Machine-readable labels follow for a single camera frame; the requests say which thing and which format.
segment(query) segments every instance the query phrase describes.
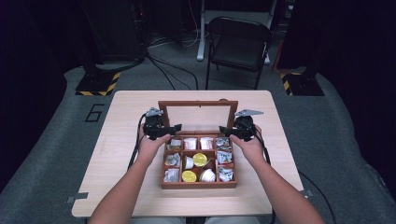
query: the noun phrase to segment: gray floor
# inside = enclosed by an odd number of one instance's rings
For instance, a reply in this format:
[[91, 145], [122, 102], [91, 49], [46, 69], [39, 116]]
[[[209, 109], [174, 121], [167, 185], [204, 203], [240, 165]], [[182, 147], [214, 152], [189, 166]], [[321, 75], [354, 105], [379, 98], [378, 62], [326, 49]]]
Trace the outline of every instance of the gray floor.
[[[274, 58], [279, 39], [274, 41]], [[206, 61], [197, 62], [198, 43], [185, 48], [166, 44], [150, 48], [151, 55], [193, 72], [200, 89], [205, 87]], [[175, 77], [194, 89], [187, 73], [168, 68]], [[221, 68], [213, 74], [232, 72]], [[235, 76], [227, 77], [235, 81]], [[96, 139], [112, 97], [76, 96], [75, 87], [84, 75], [82, 68], [65, 74], [67, 91], [40, 140], [0, 195], [0, 223], [84, 223], [71, 216], [74, 196], [84, 176]], [[188, 88], [169, 77], [177, 90]], [[238, 81], [253, 85], [253, 78]], [[324, 97], [288, 96], [278, 73], [264, 68], [259, 90], [270, 91], [282, 121], [298, 169], [320, 187], [328, 198], [337, 223], [395, 223], [396, 204], [379, 176], [362, 158], [354, 139], [353, 125], [343, 101], [331, 83], [318, 75]], [[221, 81], [210, 81], [210, 90], [244, 90]], [[167, 79], [149, 60], [122, 72], [115, 91], [172, 90]], [[94, 104], [103, 114], [98, 122], [84, 122]], [[302, 177], [304, 187], [315, 196], [310, 201], [333, 223], [330, 209], [318, 190]]]

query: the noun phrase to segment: gold lid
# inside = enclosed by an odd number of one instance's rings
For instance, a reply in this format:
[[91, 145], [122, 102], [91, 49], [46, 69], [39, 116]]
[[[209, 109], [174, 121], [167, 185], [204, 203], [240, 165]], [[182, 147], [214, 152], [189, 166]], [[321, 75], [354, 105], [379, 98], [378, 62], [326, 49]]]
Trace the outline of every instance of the gold lid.
[[193, 171], [184, 171], [181, 174], [181, 178], [184, 182], [195, 182], [197, 180], [197, 175]]
[[207, 157], [203, 153], [195, 154], [192, 159], [194, 160], [194, 164], [198, 167], [201, 167], [207, 163]]

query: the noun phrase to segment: human arm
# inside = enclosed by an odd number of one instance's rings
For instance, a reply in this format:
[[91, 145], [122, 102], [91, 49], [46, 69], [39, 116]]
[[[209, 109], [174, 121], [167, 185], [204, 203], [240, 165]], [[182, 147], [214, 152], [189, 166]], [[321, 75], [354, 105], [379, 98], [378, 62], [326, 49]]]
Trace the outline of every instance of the human arm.
[[169, 140], [167, 134], [155, 141], [144, 136], [139, 144], [139, 153], [134, 164], [120, 181], [108, 192], [92, 213], [89, 223], [129, 223], [137, 196], [147, 169], [152, 163], [158, 148]]
[[[260, 127], [256, 126], [256, 129], [259, 133], [261, 132]], [[262, 153], [262, 145], [256, 137], [248, 142], [235, 135], [231, 135], [230, 138], [241, 147], [282, 223], [324, 223], [316, 208], [303, 194], [266, 162]]]

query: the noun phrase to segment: human hand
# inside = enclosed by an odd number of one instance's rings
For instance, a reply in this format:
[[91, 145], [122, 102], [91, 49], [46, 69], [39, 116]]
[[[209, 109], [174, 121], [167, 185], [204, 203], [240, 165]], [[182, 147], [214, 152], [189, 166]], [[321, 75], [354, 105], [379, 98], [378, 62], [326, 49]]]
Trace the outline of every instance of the human hand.
[[156, 140], [150, 140], [148, 139], [144, 132], [143, 132], [143, 126], [142, 124], [140, 126], [140, 132], [139, 132], [139, 138], [141, 138], [140, 144], [139, 144], [139, 153], [137, 154], [136, 161], [137, 162], [142, 162], [147, 167], [149, 167], [152, 163], [152, 160], [154, 159], [155, 155], [157, 155], [158, 148], [164, 144], [166, 141], [168, 141], [171, 137], [170, 134], [166, 134], [160, 138], [157, 138]]
[[[257, 136], [262, 139], [262, 129], [257, 125], [255, 126], [257, 130]], [[230, 139], [242, 149], [245, 158], [251, 166], [255, 167], [256, 164], [265, 161], [265, 158], [263, 156], [262, 144], [260, 143], [259, 139], [257, 139], [257, 137], [254, 137], [250, 141], [245, 142], [243, 139], [239, 139], [235, 135], [231, 134]]]

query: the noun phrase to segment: forearm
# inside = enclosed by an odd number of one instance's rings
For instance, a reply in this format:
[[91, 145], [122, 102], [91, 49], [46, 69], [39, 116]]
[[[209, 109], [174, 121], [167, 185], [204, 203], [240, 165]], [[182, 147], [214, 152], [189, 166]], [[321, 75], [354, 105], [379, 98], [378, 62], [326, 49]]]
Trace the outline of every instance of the forearm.
[[148, 166], [136, 160], [94, 210], [90, 223], [129, 223]]
[[324, 223], [315, 207], [268, 163], [253, 168], [282, 223]]

